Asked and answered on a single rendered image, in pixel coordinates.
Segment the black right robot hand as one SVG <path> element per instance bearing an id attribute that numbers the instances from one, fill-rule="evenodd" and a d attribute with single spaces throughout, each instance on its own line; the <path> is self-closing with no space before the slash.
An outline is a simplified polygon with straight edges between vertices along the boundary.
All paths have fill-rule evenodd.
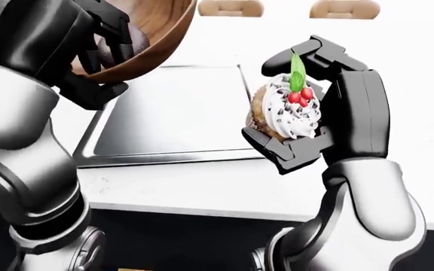
<path id="1" fill-rule="evenodd" d="M 327 164 L 354 157 L 387 157 L 390 110 L 380 75 L 348 56 L 344 47 L 318 35 L 272 56 L 263 63 L 261 73 L 270 77 L 290 72 L 294 53 L 311 78 L 332 84 L 327 92 L 317 93 L 323 116 L 316 138 L 279 142 L 256 129 L 243 128 L 244 139 L 281 175 L 320 157 Z"/>

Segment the silver metal tray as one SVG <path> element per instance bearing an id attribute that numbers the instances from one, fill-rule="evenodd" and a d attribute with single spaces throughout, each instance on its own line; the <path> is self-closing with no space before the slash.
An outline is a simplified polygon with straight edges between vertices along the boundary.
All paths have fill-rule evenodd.
<path id="1" fill-rule="evenodd" d="M 242 137 L 250 93 L 238 65 L 164 66 L 95 113 L 73 157 L 81 169 L 261 155 Z"/>

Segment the white frosted cupcake with cherries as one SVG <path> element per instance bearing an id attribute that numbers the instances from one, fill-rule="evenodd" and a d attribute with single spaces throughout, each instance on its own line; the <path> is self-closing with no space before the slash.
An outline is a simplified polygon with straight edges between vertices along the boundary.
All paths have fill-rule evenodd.
<path id="1" fill-rule="evenodd" d="M 283 142 L 316 135 L 321 119 L 320 103 L 306 83 L 300 56 L 292 54 L 290 73 L 273 76 L 251 101 L 246 125 Z"/>

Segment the chocolate donut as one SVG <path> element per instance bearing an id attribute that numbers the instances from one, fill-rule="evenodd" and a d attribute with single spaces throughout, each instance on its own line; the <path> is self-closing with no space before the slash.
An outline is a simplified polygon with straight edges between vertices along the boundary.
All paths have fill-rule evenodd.
<path id="1" fill-rule="evenodd" d="M 137 26 L 130 24 L 128 26 L 128 29 L 132 40 L 133 53 L 135 55 L 138 55 L 139 53 L 141 53 L 142 51 L 150 47 L 150 42 L 147 36 Z M 99 39 L 97 46 L 98 46 L 99 58 L 101 60 L 102 66 L 105 67 L 106 69 L 110 69 L 111 67 L 114 67 L 116 64 L 112 56 L 111 49 L 106 44 L 105 39 L 104 38 Z"/>

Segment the brown wooden bowl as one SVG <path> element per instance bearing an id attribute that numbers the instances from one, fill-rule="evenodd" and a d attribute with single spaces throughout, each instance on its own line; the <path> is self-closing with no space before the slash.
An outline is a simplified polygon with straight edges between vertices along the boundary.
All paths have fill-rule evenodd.
<path id="1" fill-rule="evenodd" d="M 145 33 L 150 47 L 120 65 L 87 76 L 98 83 L 138 78 L 165 62 L 185 37 L 197 6 L 197 0 L 106 1 L 129 16 L 130 25 Z"/>

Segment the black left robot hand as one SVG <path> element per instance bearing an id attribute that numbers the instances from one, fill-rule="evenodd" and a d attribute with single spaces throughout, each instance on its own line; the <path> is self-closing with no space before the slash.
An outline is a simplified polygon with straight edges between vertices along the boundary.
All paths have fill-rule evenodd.
<path id="1" fill-rule="evenodd" d="M 127 89 L 74 74 L 78 59 L 91 75 L 101 71 L 94 40 L 102 36 L 113 60 L 134 56 L 126 13 L 106 0 L 10 0 L 0 15 L 0 65 L 26 74 L 86 110 L 103 110 Z"/>

